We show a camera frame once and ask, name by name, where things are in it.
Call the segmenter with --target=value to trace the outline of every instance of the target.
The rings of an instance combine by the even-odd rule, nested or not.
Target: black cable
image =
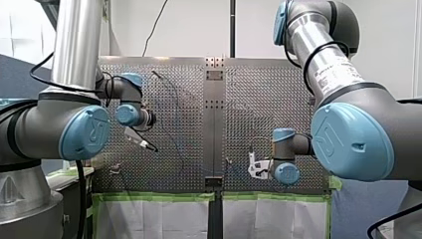
[[[32,79],[41,82],[43,84],[52,86],[52,87],[57,87],[57,88],[61,88],[65,91],[70,91],[70,92],[83,92],[83,93],[101,93],[101,91],[92,91],[92,90],[85,90],[85,89],[78,89],[78,88],[73,88],[73,87],[68,87],[68,86],[63,86],[54,82],[49,82],[47,80],[44,80],[40,77],[38,77],[37,75],[35,75],[35,71],[37,71],[39,68],[41,68],[44,64],[46,64],[52,57],[53,57],[54,53],[51,53],[46,59],[44,59],[42,62],[40,62],[39,64],[35,65],[33,68],[31,68],[31,70],[29,71],[29,75],[31,76]]]
[[[422,209],[422,203],[417,204],[416,206],[413,206],[413,207],[411,207],[411,208],[408,208],[408,209],[406,209],[406,210],[404,210],[404,211],[398,212],[398,213],[396,213],[396,214],[394,214],[394,215],[391,215],[391,216],[389,216],[389,217],[387,217],[387,218],[384,218],[384,219],[382,219],[382,220],[379,220],[379,221],[375,222],[374,224],[372,224],[372,225],[368,228],[368,230],[366,231],[367,236],[368,236],[370,239],[373,239],[373,237],[372,237],[372,231],[373,231],[373,230],[375,230],[376,228],[378,228],[379,226],[381,226],[381,225],[383,225],[383,224],[385,224],[385,223],[387,223],[387,222],[393,221],[393,220],[395,220],[395,219],[398,219],[398,218],[400,218],[400,217],[406,216],[406,215],[408,215],[408,214],[410,214],[410,213],[413,213],[413,212],[416,212],[416,211],[418,211],[418,210],[421,210],[421,209]]]
[[[320,46],[318,46],[318,47],[316,47],[312,52],[311,52],[311,54],[308,56],[308,58],[307,58],[307,60],[305,61],[305,64],[304,64],[304,83],[305,83],[305,86],[307,87],[307,89],[308,89],[308,91],[313,95],[314,94],[314,91],[313,91],[313,89],[311,88],[311,86],[310,86],[310,81],[309,81],[309,79],[308,79],[308,68],[310,67],[310,64],[311,64],[311,61],[313,60],[313,58],[314,58],[314,56],[316,56],[319,52],[321,52],[322,50],[324,50],[324,49],[326,49],[326,48],[328,48],[328,47],[330,47],[331,45],[339,45],[339,46],[341,46],[341,47],[343,47],[344,48],[344,50],[345,50],[345,55],[348,57],[348,55],[350,54],[350,50],[349,50],[349,48],[348,48],[348,46],[347,45],[345,45],[344,43],[342,43],[342,42],[339,42],[339,41],[331,41],[331,42],[327,42],[327,43],[325,43],[325,44],[322,44],[322,45],[320,45]]]
[[[85,219],[87,218],[87,183],[85,181],[84,167],[80,160],[76,161],[80,185],[80,221],[77,239],[84,237]]]
[[[288,20],[289,20],[289,9],[290,9],[290,5],[291,5],[291,3],[293,3],[293,0],[289,0],[289,1],[286,1],[286,6],[285,6],[285,16],[286,16],[286,19],[285,19],[285,26],[284,26],[284,31],[283,31],[283,38],[284,38],[284,42],[285,42],[285,54],[286,54],[286,57],[288,58],[288,60],[289,60],[289,62],[292,64],[292,65],[294,65],[295,67],[297,67],[297,68],[300,68],[301,67],[301,65],[299,65],[298,63],[296,63],[295,61],[293,61],[293,59],[291,58],[291,56],[290,56],[290,54],[289,54],[289,51],[288,51]]]
[[[105,79],[106,80],[106,82],[105,82],[105,107],[106,108],[109,107],[109,104],[111,103],[111,100],[112,100],[112,96],[114,95],[115,79],[120,79],[122,81],[128,82],[132,87],[134,87],[139,92],[140,98],[141,99],[143,98],[142,87],[138,86],[137,84],[135,84],[130,79],[123,77],[123,76],[112,76],[108,72],[103,72],[103,74],[108,76],[108,79]],[[109,82],[111,82],[110,94],[108,93],[108,83]]]
[[[146,49],[148,48],[148,42],[149,42],[149,39],[151,39],[152,35],[154,34],[155,27],[157,26],[158,20],[159,20],[159,18],[161,17],[161,14],[162,14],[162,12],[164,11],[164,8],[165,8],[165,5],[167,4],[167,2],[168,2],[168,0],[165,0],[165,1],[164,1],[164,3],[162,4],[161,10],[160,10],[160,11],[159,11],[159,13],[158,13],[157,18],[155,19],[154,26],[152,27],[152,31],[151,31],[151,33],[149,34],[148,38],[146,39],[146,42],[145,42],[145,48],[143,49],[142,57],[144,57],[144,56],[145,56]]]
[[[143,129],[143,130],[133,129],[133,130],[136,131],[136,132],[146,132],[146,131],[152,130],[153,128],[154,128],[154,124],[147,129]]]
[[[400,104],[422,104],[422,99],[406,99],[397,102]]]
[[[4,108],[4,109],[2,109],[0,111],[0,116],[2,116],[3,114],[5,114],[7,112],[13,111],[13,110],[16,110],[16,111],[14,111],[14,112],[6,115],[5,117],[3,117],[0,120],[0,124],[3,123],[8,118],[10,118],[11,116],[13,116],[14,114],[16,114],[17,112],[24,111],[24,110],[29,109],[29,108],[32,108],[32,107],[34,107],[36,105],[37,105],[37,101],[36,100],[28,100],[28,101],[25,100],[25,101],[22,101],[22,102],[15,103],[13,105],[7,106],[6,108]]]

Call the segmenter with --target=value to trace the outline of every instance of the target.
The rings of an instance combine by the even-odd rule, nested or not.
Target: perforated metal panel
[[[276,181],[252,178],[248,173],[248,147],[254,136],[271,138],[275,127],[309,132],[313,107],[302,71],[277,60],[227,60],[225,190],[323,193],[327,176],[311,157],[299,156],[301,180],[282,187]],[[254,140],[257,159],[271,155],[268,140]]]
[[[203,59],[102,60],[103,70],[112,75],[131,72],[146,77],[143,100],[157,114],[157,123],[144,136],[159,152],[146,150],[124,138],[124,127],[113,119],[118,101],[112,101],[108,109],[111,132],[106,148],[97,157],[96,164],[102,167],[96,172],[95,191],[203,191],[204,66]]]
[[[112,118],[110,138],[96,158],[96,165],[101,167],[96,172],[94,191],[204,191],[204,175],[212,174],[208,166],[215,166],[217,160],[223,161],[219,171],[225,175],[224,190],[323,193],[327,189],[325,171],[308,157],[298,158],[301,181],[287,190],[274,181],[253,179],[247,171],[248,146],[254,136],[271,137],[275,127],[309,131],[310,95],[301,71],[286,61],[224,60],[220,70],[226,83],[226,99],[215,98],[224,102],[223,120],[212,125],[223,128],[222,148],[207,157],[214,158],[211,163],[203,161],[204,153],[208,153],[204,148],[212,146],[204,140],[204,133],[210,128],[204,109],[210,104],[207,99],[213,99],[209,92],[214,90],[204,89],[208,86],[204,81],[209,70],[205,59],[106,58],[101,62],[103,69],[113,75],[133,72],[146,77],[144,101],[157,113],[158,122],[145,136],[159,148],[159,153],[124,138],[124,128],[113,119],[118,105],[118,101],[113,101],[108,109]],[[271,155],[267,141],[255,141],[254,148],[258,159]]]

